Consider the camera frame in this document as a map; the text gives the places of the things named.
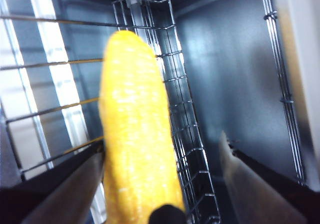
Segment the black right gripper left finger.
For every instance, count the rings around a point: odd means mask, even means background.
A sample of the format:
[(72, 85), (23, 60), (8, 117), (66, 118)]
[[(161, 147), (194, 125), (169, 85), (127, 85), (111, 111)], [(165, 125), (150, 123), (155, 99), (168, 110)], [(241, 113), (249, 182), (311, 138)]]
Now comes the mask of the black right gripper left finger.
[(0, 191), (1, 223), (85, 223), (102, 180), (97, 141), (56, 167)]

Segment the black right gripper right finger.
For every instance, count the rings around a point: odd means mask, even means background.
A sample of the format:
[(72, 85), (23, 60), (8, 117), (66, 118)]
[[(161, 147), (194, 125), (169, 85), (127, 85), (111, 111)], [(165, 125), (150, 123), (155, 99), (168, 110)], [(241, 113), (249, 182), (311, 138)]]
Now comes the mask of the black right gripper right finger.
[(319, 196), (219, 139), (223, 178), (239, 223), (319, 223)]

